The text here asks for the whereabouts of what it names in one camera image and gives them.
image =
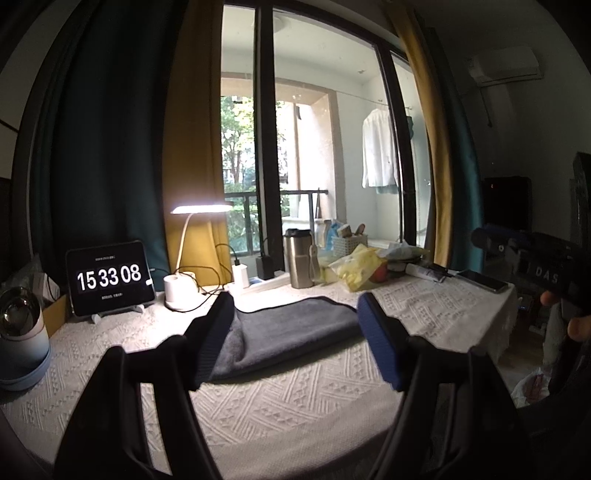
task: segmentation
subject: basket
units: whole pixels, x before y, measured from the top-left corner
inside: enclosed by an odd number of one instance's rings
[[[345,257],[353,253],[353,250],[359,244],[368,245],[367,235],[355,235],[348,238],[342,238],[340,236],[333,237],[333,252],[337,257]]]

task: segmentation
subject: power strip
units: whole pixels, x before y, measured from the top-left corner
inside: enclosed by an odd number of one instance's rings
[[[252,283],[247,288],[240,288],[234,285],[234,283],[229,283],[226,285],[226,289],[233,297],[238,297],[240,295],[246,295],[251,293],[258,293],[265,290],[271,290],[273,288],[282,287],[283,285],[288,285],[290,282],[290,275],[289,273],[284,272],[283,270],[277,270],[275,272],[275,278],[270,278],[269,280],[261,280],[257,283]]]

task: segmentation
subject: plastic bag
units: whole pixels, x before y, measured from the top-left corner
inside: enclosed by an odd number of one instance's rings
[[[352,254],[339,258],[329,266],[345,281],[350,291],[358,291],[384,262],[376,255],[375,248],[359,244]]]
[[[403,240],[401,244],[397,242],[390,243],[388,248],[382,248],[378,250],[377,255],[378,257],[385,258],[386,260],[410,260],[427,253],[428,250],[425,250],[421,247],[411,246],[406,243],[406,240]]]
[[[550,395],[548,391],[549,382],[550,376],[541,368],[537,368],[523,380],[520,380],[513,389],[513,393],[511,393],[516,408],[531,405]]]
[[[335,222],[330,226],[329,231],[326,233],[326,244],[324,246],[325,250],[332,250],[333,244],[332,239],[336,236],[339,236],[336,232],[343,224],[340,222]]]

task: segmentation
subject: black window frame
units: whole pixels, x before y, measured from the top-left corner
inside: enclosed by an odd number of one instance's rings
[[[413,151],[402,90],[392,55],[408,62],[406,54],[385,38],[329,11],[297,0],[228,0],[225,5],[255,11],[254,105],[255,165],[259,228],[262,252],[273,259],[275,270],[285,270],[279,168],[277,161],[277,120],[275,117],[275,55],[272,17],[275,9],[301,15],[371,44],[376,52],[388,99],[392,129],[398,146],[401,179],[400,238],[417,244],[417,197]]]

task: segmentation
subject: hand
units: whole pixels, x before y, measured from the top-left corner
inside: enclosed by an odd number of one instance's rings
[[[540,297],[540,302],[545,307],[558,303],[560,298],[549,291],[545,291]],[[591,339],[591,315],[581,318],[574,318],[569,321],[569,337],[575,342],[584,342]]]

